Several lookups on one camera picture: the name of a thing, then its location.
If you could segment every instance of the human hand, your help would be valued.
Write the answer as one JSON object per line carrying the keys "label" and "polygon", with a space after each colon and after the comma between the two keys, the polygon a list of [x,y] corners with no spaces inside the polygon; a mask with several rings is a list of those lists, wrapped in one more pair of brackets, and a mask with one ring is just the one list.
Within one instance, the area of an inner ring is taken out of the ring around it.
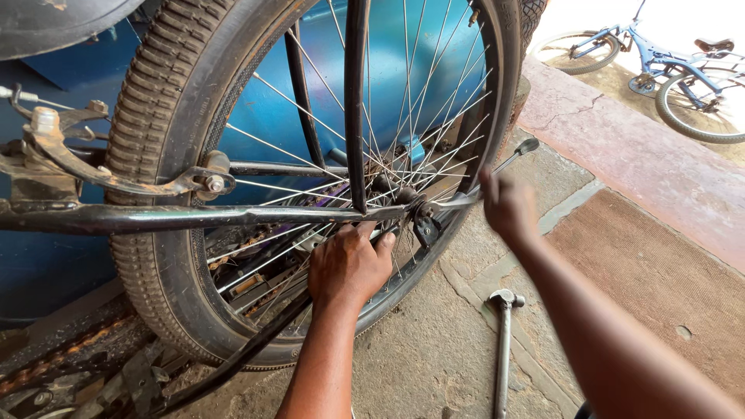
{"label": "human hand", "polygon": [[492,176],[488,168],[478,173],[484,192],[484,215],[489,226],[511,245],[537,237],[536,201],[525,183]]}
{"label": "human hand", "polygon": [[385,233],[373,248],[370,234],[376,224],[376,221],[362,221],[357,227],[345,224],[313,249],[308,290],[314,310],[340,304],[356,315],[388,280],[393,270],[390,253],[396,236]]}

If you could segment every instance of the black rubber tire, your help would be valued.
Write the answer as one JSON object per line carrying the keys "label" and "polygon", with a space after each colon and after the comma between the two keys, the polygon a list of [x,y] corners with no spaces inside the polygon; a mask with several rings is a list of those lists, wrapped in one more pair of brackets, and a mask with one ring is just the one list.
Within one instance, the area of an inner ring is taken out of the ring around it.
{"label": "black rubber tire", "polygon": [[[561,40],[563,38],[574,36],[574,35],[581,35],[581,34],[595,35],[596,33],[597,31],[583,31],[583,32],[567,32],[565,34],[555,35],[548,40],[541,41],[538,45],[533,47],[533,50],[530,52],[530,54],[537,58],[538,52],[541,51],[546,45],[548,45],[549,43],[553,41]],[[571,69],[570,68],[565,69],[561,67],[554,67],[554,68],[561,70],[568,75],[583,75],[585,73],[590,73],[595,70],[602,69],[604,66],[607,66],[608,64],[612,63],[613,60],[615,60],[615,56],[618,55],[618,52],[621,50],[621,44],[619,43],[618,38],[614,37],[611,34],[607,34],[605,36],[605,40],[607,42],[610,42],[611,51],[610,51],[610,55],[608,55],[608,57],[603,58],[601,61],[598,61],[589,66],[576,67],[576,68],[571,68]]]}
{"label": "black rubber tire", "polygon": [[[214,149],[232,104],[273,41],[312,6],[303,0],[169,0],[162,4],[130,64],[114,110],[106,166],[142,183],[162,183],[200,163]],[[499,96],[494,138],[503,137],[519,78],[520,38],[517,0],[484,5],[498,16],[505,40],[504,92]],[[499,141],[489,141],[494,158]],[[119,205],[198,204],[189,194],[147,198],[107,191]],[[467,211],[383,303],[361,316],[362,333],[394,307],[431,267]],[[225,304],[204,260],[200,230],[113,236],[111,248],[119,276],[134,306],[161,339],[210,365],[228,358],[252,332],[215,307]],[[270,344],[250,370],[292,366],[302,342]]]}
{"label": "black rubber tire", "polygon": [[655,96],[655,107],[657,108],[657,113],[659,114],[659,117],[662,118],[663,121],[665,121],[665,124],[667,124],[669,127],[673,128],[674,130],[678,131],[679,133],[689,136],[692,139],[697,139],[699,141],[704,142],[710,142],[713,144],[738,144],[740,142],[745,142],[745,133],[735,136],[718,136],[715,134],[710,133],[703,133],[701,131],[695,130],[691,127],[688,127],[678,121],[673,114],[670,112],[670,110],[667,107],[667,104],[665,103],[665,96],[666,92],[671,89],[673,86],[675,86],[678,81],[686,76],[688,76],[688,73],[681,73],[677,76],[674,76],[670,78],[665,84],[662,85],[660,90],[657,92],[657,96]]}

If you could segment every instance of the bicycle wheel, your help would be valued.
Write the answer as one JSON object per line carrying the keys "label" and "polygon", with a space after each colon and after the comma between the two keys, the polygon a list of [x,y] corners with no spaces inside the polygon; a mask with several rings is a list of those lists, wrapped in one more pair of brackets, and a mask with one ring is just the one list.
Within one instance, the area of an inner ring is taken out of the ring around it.
{"label": "bicycle wheel", "polygon": [[593,72],[610,64],[621,48],[618,39],[611,34],[589,42],[581,48],[576,47],[577,44],[595,34],[597,31],[561,34],[540,42],[533,47],[530,54],[537,60],[568,75]]}
{"label": "bicycle wheel", "polygon": [[[247,163],[242,174],[252,175],[236,176],[236,189],[209,204],[281,204],[287,211],[348,207],[360,195],[370,207],[391,205],[390,194],[371,186],[381,174],[385,182],[440,199],[471,189],[476,171],[495,159],[516,91],[516,1],[484,2],[473,26],[465,3],[375,1],[369,12],[367,1],[346,9],[337,1],[314,3],[164,3],[122,85],[107,168],[127,179],[162,183],[219,150],[231,160],[259,162]],[[362,48],[367,40],[369,48]],[[448,128],[479,108],[477,129],[445,151]],[[362,139],[359,149],[350,133]],[[471,157],[455,156],[469,144],[475,145]],[[338,151],[345,150],[348,170],[329,158],[343,161]],[[359,151],[362,159],[355,157]],[[266,175],[257,167],[267,162],[305,176]],[[108,201],[120,205],[205,204],[201,198],[208,197],[107,192]],[[401,224],[393,275],[363,308],[357,333],[414,287],[466,212],[440,214],[442,232],[429,249],[419,247],[408,223]],[[113,236],[111,246],[119,276],[147,324],[169,344],[214,365],[305,288],[308,255],[339,225]],[[311,316],[298,317],[248,369],[293,365]]]}
{"label": "bicycle wheel", "polygon": [[702,71],[722,89],[721,95],[698,77],[681,73],[657,92],[657,113],[674,130],[693,139],[716,144],[745,141],[745,77],[731,69]]}

